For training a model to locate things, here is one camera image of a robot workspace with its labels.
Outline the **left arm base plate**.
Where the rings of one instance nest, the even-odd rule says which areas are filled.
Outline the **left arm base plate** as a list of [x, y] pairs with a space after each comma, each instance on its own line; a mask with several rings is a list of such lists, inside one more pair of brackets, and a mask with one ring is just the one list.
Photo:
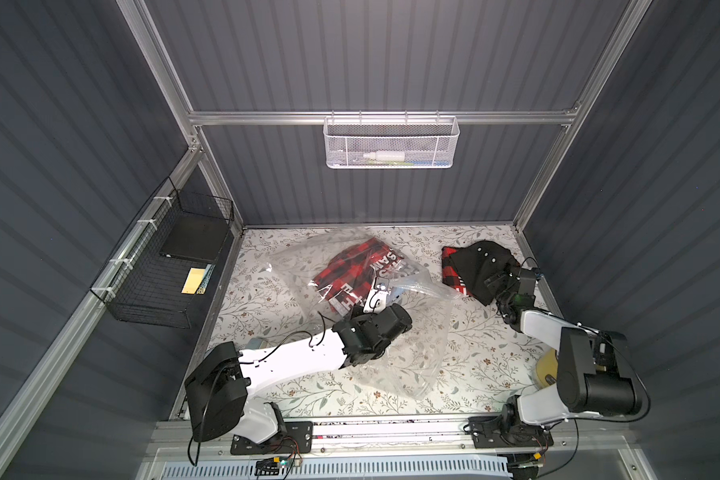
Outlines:
[[252, 440], [234, 435], [230, 446], [230, 454], [265, 455], [310, 453], [312, 448], [314, 423], [311, 421], [286, 421], [269, 439], [256, 443]]

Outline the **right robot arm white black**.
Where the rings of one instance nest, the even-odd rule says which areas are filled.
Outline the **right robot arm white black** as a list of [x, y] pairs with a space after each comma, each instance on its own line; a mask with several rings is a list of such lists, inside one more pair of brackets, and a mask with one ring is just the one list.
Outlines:
[[513, 396], [505, 405], [509, 417], [538, 427], [578, 419], [631, 423], [645, 418], [652, 400], [631, 364], [625, 336], [537, 308], [539, 276], [537, 269], [507, 266], [484, 281], [504, 322], [557, 355], [555, 383]]

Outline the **clear plastic vacuum bag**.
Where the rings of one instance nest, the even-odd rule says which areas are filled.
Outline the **clear plastic vacuum bag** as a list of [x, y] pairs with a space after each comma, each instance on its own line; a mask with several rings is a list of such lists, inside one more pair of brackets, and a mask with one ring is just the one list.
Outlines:
[[386, 307], [401, 305], [410, 314], [413, 326], [386, 349], [383, 357], [352, 371], [363, 384], [419, 400], [435, 386], [456, 298], [454, 292], [432, 278], [421, 262], [367, 229], [340, 229], [308, 237], [274, 253], [270, 267], [286, 284], [308, 324], [322, 329], [340, 321], [355, 308], [363, 312], [366, 300], [340, 316], [309, 285], [310, 280], [338, 253], [371, 237], [385, 242], [406, 259], [404, 267], [390, 276], [377, 276], [374, 282], [384, 280], [388, 283], [390, 293]]

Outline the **red black plaid shirt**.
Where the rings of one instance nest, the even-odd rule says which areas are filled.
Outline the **red black plaid shirt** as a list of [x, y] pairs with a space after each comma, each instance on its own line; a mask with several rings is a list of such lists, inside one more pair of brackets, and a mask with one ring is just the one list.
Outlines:
[[444, 246], [441, 249], [442, 283], [464, 296], [471, 297], [472, 294], [465, 285], [462, 277], [458, 274], [452, 258], [452, 256], [459, 251], [460, 248], [451, 246]]

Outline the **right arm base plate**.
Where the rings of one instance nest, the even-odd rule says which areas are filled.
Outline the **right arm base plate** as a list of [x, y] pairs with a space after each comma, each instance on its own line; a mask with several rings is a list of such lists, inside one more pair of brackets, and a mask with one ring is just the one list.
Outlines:
[[473, 416], [467, 419], [463, 431], [476, 449], [536, 448], [546, 451], [554, 445], [551, 433], [536, 425], [505, 419], [500, 415]]

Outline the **white vented panel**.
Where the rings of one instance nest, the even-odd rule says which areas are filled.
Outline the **white vented panel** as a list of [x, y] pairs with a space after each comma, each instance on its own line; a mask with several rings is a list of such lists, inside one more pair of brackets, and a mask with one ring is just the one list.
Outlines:
[[511, 479], [508, 460], [480, 454], [307, 458], [293, 467], [262, 460], [169, 462], [160, 479]]

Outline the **aluminium front rail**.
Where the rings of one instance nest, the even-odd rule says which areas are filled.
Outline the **aluminium front rail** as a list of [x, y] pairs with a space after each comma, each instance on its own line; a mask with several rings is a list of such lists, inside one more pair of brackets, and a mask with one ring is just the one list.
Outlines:
[[[352, 416], [287, 419], [288, 434], [274, 446], [297, 447], [307, 456], [345, 453], [401, 453], [471, 449], [482, 433], [494, 433], [499, 414], [451, 413], [401, 416]], [[569, 420], [551, 429], [551, 450], [574, 446], [582, 449], [618, 449], [636, 441], [625, 423]]]

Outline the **yellow notepad in basket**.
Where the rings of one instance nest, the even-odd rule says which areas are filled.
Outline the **yellow notepad in basket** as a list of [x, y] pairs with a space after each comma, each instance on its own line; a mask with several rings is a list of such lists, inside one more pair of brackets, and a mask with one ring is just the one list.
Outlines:
[[195, 295], [203, 284], [205, 274], [205, 268], [191, 268], [188, 271], [181, 293], [185, 295]]

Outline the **black box in basket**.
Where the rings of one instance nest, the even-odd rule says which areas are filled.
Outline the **black box in basket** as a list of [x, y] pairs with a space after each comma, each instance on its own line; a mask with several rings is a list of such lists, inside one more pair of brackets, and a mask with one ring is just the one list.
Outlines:
[[228, 224], [218, 218], [181, 216], [159, 249], [164, 257], [211, 263], [223, 247]]

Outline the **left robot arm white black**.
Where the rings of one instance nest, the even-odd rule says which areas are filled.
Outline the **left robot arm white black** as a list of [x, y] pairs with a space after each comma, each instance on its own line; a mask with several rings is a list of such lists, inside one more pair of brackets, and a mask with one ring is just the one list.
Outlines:
[[263, 444], [281, 435], [281, 412], [261, 400], [262, 391], [375, 361], [412, 326], [410, 314], [391, 304], [378, 313], [350, 313], [316, 338], [254, 350], [216, 345], [184, 381], [192, 440], [202, 444], [231, 433]]

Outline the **white bottle in basket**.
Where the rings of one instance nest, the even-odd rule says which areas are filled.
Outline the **white bottle in basket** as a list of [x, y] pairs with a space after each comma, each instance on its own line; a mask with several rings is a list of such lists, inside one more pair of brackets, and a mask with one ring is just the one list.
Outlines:
[[406, 161], [406, 154], [404, 151], [376, 151], [364, 153], [363, 159], [369, 163], [398, 164]]

